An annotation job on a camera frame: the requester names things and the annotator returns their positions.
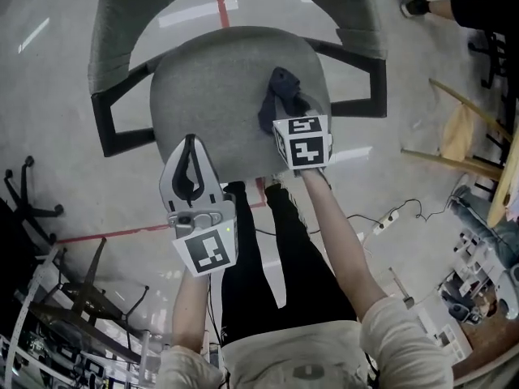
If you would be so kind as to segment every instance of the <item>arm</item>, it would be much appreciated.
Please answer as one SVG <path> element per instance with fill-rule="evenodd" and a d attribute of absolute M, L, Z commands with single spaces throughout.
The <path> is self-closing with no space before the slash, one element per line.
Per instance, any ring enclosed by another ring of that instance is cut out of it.
<path fill-rule="evenodd" d="M 337 282 L 362 321 L 370 307 L 387 296 L 371 276 L 357 234 L 333 197 L 326 180 L 316 170 L 303 170 L 301 174 Z"/>
<path fill-rule="evenodd" d="M 448 358 L 425 335 L 402 301 L 385 298 L 364 249 L 315 170 L 301 172 L 337 282 L 362 320 L 361 347 L 374 357 L 381 387 L 453 387 Z"/>
<path fill-rule="evenodd" d="M 173 347 L 161 353 L 157 389 L 217 389 L 222 374 L 200 355 L 205 333 L 208 276 L 184 270 L 173 307 Z"/>
<path fill-rule="evenodd" d="M 194 277 L 187 268 L 184 270 L 173 307 L 173 346 L 200 353 L 204 343 L 208 278 Z"/>

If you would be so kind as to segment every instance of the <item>dark gray object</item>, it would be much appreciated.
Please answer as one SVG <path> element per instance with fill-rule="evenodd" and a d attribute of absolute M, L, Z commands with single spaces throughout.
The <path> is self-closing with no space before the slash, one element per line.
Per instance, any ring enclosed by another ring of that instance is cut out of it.
<path fill-rule="evenodd" d="M 211 151 L 222 182 L 284 169 L 281 158 L 270 148 L 272 137 L 260 133 L 256 117 L 276 66 L 298 76 L 302 92 L 323 113 L 385 117 L 386 53 L 373 0 L 312 0 L 338 25 L 342 45 L 272 28 L 228 28 L 199 36 L 129 71 L 140 34 L 172 1 L 99 0 L 88 80 L 105 156 L 156 140 L 166 161 L 186 134 L 195 133 Z M 371 97 L 330 105 L 315 52 L 369 72 Z M 150 96 L 153 129 L 116 133 L 111 105 L 154 73 Z M 188 86 L 193 89 L 181 91 L 180 87 L 185 90 Z M 272 154 L 259 154 L 267 150 Z"/>

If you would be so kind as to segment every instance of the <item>black cable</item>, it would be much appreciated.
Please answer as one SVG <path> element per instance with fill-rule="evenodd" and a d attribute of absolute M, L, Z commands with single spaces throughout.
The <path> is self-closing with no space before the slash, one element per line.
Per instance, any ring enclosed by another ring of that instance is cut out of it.
<path fill-rule="evenodd" d="M 217 329 L 217 322 L 214 319 L 214 309 L 212 308 L 212 293 L 211 293 L 211 290 L 212 290 L 212 287 L 211 287 L 211 274 L 209 274 L 208 303 L 207 303 L 208 312 L 209 312 L 209 319 L 211 320 L 212 326 L 214 327 L 214 332 L 217 335 L 217 339 L 218 339 L 218 345 L 220 346 L 220 349 L 221 349 L 222 345 L 221 345 L 220 333 L 218 332 L 218 329 Z M 218 389 L 223 387 L 225 384 L 227 385 L 227 389 L 229 389 L 229 380 L 230 380 L 230 373 L 225 368 L 225 379 L 221 383 L 221 385 L 218 387 Z"/>
<path fill-rule="evenodd" d="M 429 221 L 429 218 L 433 215 L 441 215 L 442 213 L 445 213 L 445 211 L 447 210 L 447 206 L 448 206 L 448 202 L 450 201 L 451 198 L 455 198 L 457 196 L 453 196 L 452 194 L 450 194 L 448 197 L 447 197 L 447 201 L 445 202 L 445 206 L 444 206 L 444 209 L 440 212 L 432 212 L 432 213 L 429 213 L 429 215 L 427 217 L 425 217 L 423 214 L 422 214 L 422 202 L 420 202 L 418 199 L 407 199 L 403 204 L 401 204 L 400 206 L 398 207 L 394 207 L 393 209 L 391 209 L 388 214 L 391 215 L 394 211 L 398 211 L 400 209 L 402 209 L 407 203 L 411 203 L 411 202 L 416 202 L 418 203 L 418 205 L 420 206 L 420 210 L 418 211 L 418 214 L 415 215 L 414 217 L 416 219 L 420 219 L 422 218 L 424 220 L 424 222 L 428 222 Z"/>
<path fill-rule="evenodd" d="M 211 293 L 211 274 L 209 274 L 209 286 L 208 286 L 208 312 L 209 312 L 209 319 L 211 320 L 212 326 L 214 327 L 214 332 L 217 335 L 218 344 L 221 347 L 221 338 L 220 333 L 217 330 L 217 322 L 214 319 L 214 309 L 212 308 L 212 293 Z"/>
<path fill-rule="evenodd" d="M 362 217 L 363 219 L 369 220 L 371 222 L 375 222 L 376 224 L 380 224 L 380 222 L 378 220 L 375 220 L 375 219 L 372 219 L 370 217 L 363 216 L 363 215 L 351 215 L 351 216 L 348 216 L 347 219 L 350 219 L 352 217 Z M 319 233 L 320 231 L 321 231 L 321 229 L 317 229 L 317 230 L 313 230 L 313 231 L 309 232 L 308 234 L 309 235 L 315 235 L 316 233 Z M 262 229 L 258 229 L 258 228 L 256 228 L 256 232 L 264 233 L 265 235 L 269 235 L 271 237 L 275 237 L 276 236 L 275 233 L 267 232 L 266 230 L 262 230 Z"/>

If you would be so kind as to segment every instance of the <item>shoe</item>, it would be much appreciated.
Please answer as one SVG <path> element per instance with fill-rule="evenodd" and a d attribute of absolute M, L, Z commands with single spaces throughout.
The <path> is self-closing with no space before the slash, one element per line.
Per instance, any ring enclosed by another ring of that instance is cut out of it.
<path fill-rule="evenodd" d="M 281 185 L 281 187 L 284 187 L 283 186 L 283 177 L 282 177 L 282 174 L 279 173 L 279 174 L 273 174 L 272 176 L 268 176 L 268 177 L 263 177 L 263 186 L 264 186 L 264 189 L 268 189 L 270 186 L 274 186 L 274 185 Z"/>
<path fill-rule="evenodd" d="M 429 2 L 427 0 L 411 0 L 400 5 L 402 14 L 407 17 L 423 16 L 429 13 Z"/>

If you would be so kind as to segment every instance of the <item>electrical cable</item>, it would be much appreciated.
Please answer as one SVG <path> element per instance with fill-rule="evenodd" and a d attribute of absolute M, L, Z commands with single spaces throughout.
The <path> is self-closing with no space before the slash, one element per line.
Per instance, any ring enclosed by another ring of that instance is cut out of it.
<path fill-rule="evenodd" d="M 369 355 L 367 353 L 364 354 L 366 355 L 367 362 L 369 363 L 370 368 L 373 371 L 373 374 L 375 375 L 375 379 L 371 379 L 371 377 L 368 375 L 368 380 L 371 383 L 370 387 L 372 387 L 373 389 L 378 389 L 380 387 L 380 371 L 373 366 L 373 362 L 371 361 Z"/>
<path fill-rule="evenodd" d="M 457 188 L 457 185 L 458 185 L 459 181 L 461 180 L 461 178 L 464 175 L 465 174 L 462 174 L 457 179 L 456 183 L 454 184 L 453 189 L 451 190 L 450 194 L 447 197 L 447 200 L 445 201 L 444 208 L 441 211 L 439 211 L 439 212 L 432 212 L 432 213 L 429 213 L 429 215 L 424 216 L 423 213 L 422 213 L 422 210 L 423 210 L 422 202 L 420 200 L 418 200 L 418 199 L 407 199 L 400 206 L 393 207 L 388 213 L 386 213 L 386 215 L 391 215 L 392 212 L 402 209 L 407 203 L 417 203 L 419 205 L 419 210 L 418 210 L 418 213 L 414 217 L 416 219 L 423 219 L 423 221 L 425 223 L 427 223 L 432 216 L 434 216 L 434 215 L 441 215 L 442 213 L 445 213 L 447 211 L 448 204 L 449 204 L 449 202 L 450 202 L 450 200 L 452 198 L 456 198 L 456 199 L 462 200 L 462 198 L 460 198 L 457 195 L 454 195 L 453 193 L 454 193 L 454 190 Z M 480 220 L 484 220 L 472 207 L 470 209 L 476 216 L 478 216 L 478 218 Z M 351 218 L 354 218 L 354 217 L 360 217 L 360 218 L 363 218 L 365 220 L 369 220 L 369 221 L 374 222 L 376 224 L 382 225 L 382 223 L 379 220 L 375 220 L 375 219 L 372 219 L 370 217 L 367 217 L 367 216 L 364 216 L 364 215 L 359 215 L 359 214 L 354 214 L 354 215 L 351 215 L 351 216 L 347 216 L 347 219 L 351 219 Z M 513 248 L 493 228 L 490 228 L 489 226 L 487 226 L 487 228 L 494 234 L 494 236 L 496 237 L 498 243 L 499 242 L 503 242 L 510 250 L 513 250 Z M 265 231 L 265 230 L 262 230 L 262 229 L 257 229 L 256 228 L 256 232 L 263 233 L 265 235 L 269 235 L 269 236 L 272 236 L 272 237 L 276 236 L 275 233 L 268 232 L 268 231 Z M 319 233 L 319 232 L 320 232 L 320 229 L 317 229 L 317 230 L 309 232 L 308 234 L 309 235 L 314 235 L 314 234 Z M 364 240 L 362 241 L 362 245 L 364 245 L 366 243 L 367 239 L 370 237 L 371 234 L 372 234 L 372 232 L 370 234 L 368 234 L 364 238 Z"/>
<path fill-rule="evenodd" d="M 209 312 L 209 319 L 211 320 L 212 326 L 214 327 L 214 332 L 217 335 L 218 345 L 220 346 L 220 350 L 221 350 L 221 347 L 222 347 L 221 346 L 221 338 L 220 338 L 220 333 L 218 332 L 218 329 L 217 329 L 217 322 L 214 319 L 214 309 L 212 308 L 212 292 L 211 291 L 212 291 L 212 288 L 211 288 L 211 274 L 209 274 L 207 307 L 208 307 L 208 312 Z M 223 387 L 225 384 L 227 385 L 227 389 L 229 389 L 229 379 L 230 379 L 230 373 L 227 370 L 227 368 L 225 368 L 225 379 L 221 383 L 221 385 L 218 387 L 218 389 Z"/>
<path fill-rule="evenodd" d="M 369 220 L 371 222 L 375 222 L 376 224 L 380 224 L 380 222 L 378 220 L 375 220 L 375 219 L 372 219 L 370 217 L 363 216 L 363 215 L 351 215 L 351 216 L 348 216 L 347 219 L 350 219 L 352 217 L 362 217 L 363 219 Z M 315 235 L 316 233 L 319 233 L 320 231 L 321 231 L 321 229 L 317 229 L 317 230 L 313 230 L 313 231 L 309 232 L 308 234 L 309 235 Z M 256 232 L 264 233 L 265 235 L 269 235 L 271 237 L 275 237 L 276 236 L 275 233 L 267 232 L 266 230 L 262 230 L 262 229 L 258 229 L 258 228 L 256 228 Z"/>

